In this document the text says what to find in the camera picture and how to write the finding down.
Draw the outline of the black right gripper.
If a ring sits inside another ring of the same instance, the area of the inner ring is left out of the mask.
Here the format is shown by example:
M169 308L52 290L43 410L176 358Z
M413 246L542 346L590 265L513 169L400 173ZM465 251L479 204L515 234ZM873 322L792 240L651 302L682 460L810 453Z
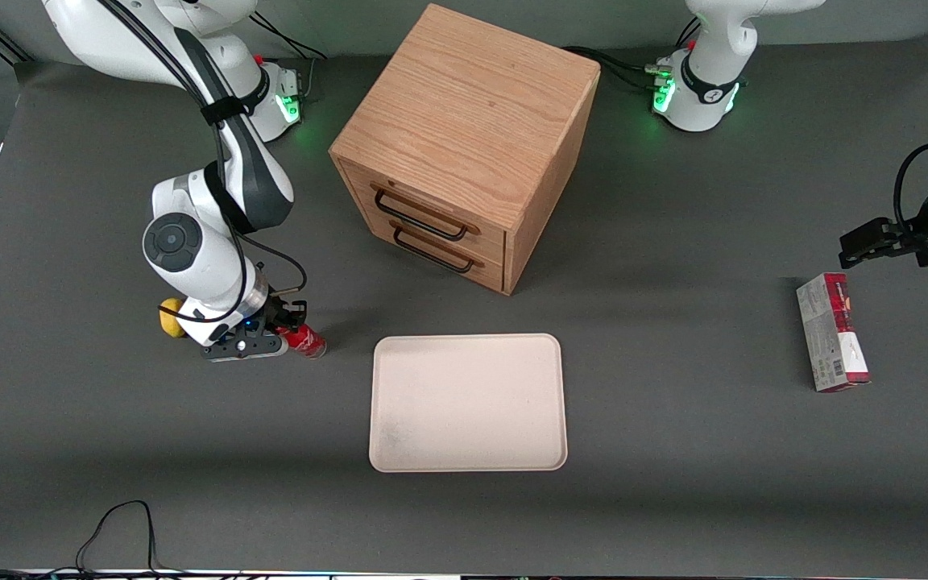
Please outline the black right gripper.
M246 319L232 325L227 335L266 335L274 334L274 330L288 328L292 333L305 325L307 316L306 301L291 301L287 303L279 297L269 296L258 312Z

